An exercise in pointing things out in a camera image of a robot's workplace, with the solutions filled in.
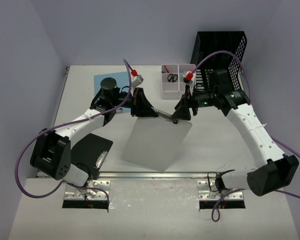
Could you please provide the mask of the black handled scissors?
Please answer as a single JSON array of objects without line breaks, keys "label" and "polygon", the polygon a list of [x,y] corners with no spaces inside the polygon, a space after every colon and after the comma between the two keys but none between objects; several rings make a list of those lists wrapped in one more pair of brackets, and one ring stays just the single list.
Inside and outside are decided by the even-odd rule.
[{"label": "black handled scissors", "polygon": [[169,83],[175,83],[175,82],[177,82],[177,81],[178,81],[178,78],[179,78],[178,74],[169,73],[169,74],[167,75],[167,81],[168,81]]}]

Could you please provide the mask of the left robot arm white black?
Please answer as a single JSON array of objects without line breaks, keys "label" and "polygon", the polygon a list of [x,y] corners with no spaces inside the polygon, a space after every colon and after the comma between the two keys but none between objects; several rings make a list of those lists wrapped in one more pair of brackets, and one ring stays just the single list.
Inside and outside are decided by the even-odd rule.
[{"label": "left robot arm white black", "polygon": [[84,197],[91,195],[94,184],[88,181],[89,173],[72,163],[71,150],[88,134],[107,125],[115,116],[116,107],[129,108],[133,117],[158,117],[140,87],[143,81],[138,74],[132,78],[130,90],[120,91],[114,78],[104,78],[90,107],[72,124],[42,131],[35,142],[30,165],[55,180],[76,185],[77,192]]}]

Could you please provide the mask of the white clear clipboard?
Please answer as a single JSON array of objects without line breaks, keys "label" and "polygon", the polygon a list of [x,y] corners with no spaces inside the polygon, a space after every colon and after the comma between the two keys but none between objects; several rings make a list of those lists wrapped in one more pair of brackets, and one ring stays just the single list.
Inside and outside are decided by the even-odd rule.
[{"label": "white clear clipboard", "polygon": [[154,170],[165,171],[193,124],[161,117],[138,117],[123,149],[122,160]]}]

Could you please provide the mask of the black clipboard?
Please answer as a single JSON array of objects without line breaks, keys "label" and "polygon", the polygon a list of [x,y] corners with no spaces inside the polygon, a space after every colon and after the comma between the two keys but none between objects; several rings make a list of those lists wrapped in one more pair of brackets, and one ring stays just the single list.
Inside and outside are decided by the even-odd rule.
[{"label": "black clipboard", "polygon": [[95,179],[99,174],[97,160],[103,152],[109,153],[112,145],[113,141],[89,133],[71,149],[71,163]]}]

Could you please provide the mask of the blue clipboard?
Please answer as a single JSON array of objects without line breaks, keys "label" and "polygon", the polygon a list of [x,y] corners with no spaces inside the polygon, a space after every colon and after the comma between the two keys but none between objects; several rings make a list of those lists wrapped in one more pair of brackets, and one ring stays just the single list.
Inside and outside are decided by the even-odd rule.
[{"label": "blue clipboard", "polygon": [[128,93],[121,90],[114,76],[96,75],[93,81],[95,96],[89,108],[95,111],[94,114],[115,112],[114,108],[125,106],[123,102]]}]

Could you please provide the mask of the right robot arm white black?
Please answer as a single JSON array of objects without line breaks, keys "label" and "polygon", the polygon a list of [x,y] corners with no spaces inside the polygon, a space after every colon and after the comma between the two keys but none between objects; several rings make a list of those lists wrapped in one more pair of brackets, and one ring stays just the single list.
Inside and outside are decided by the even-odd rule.
[{"label": "right robot arm white black", "polygon": [[261,197],[288,186],[297,171],[299,160],[287,155],[272,139],[265,125],[258,119],[250,98],[236,89],[226,69],[213,70],[207,75],[209,89],[200,91],[195,86],[196,74],[182,75],[185,92],[175,106],[172,117],[189,121],[199,108],[216,107],[234,125],[252,154],[256,170],[227,170],[216,174],[213,191],[223,197],[232,189],[251,190]]}]

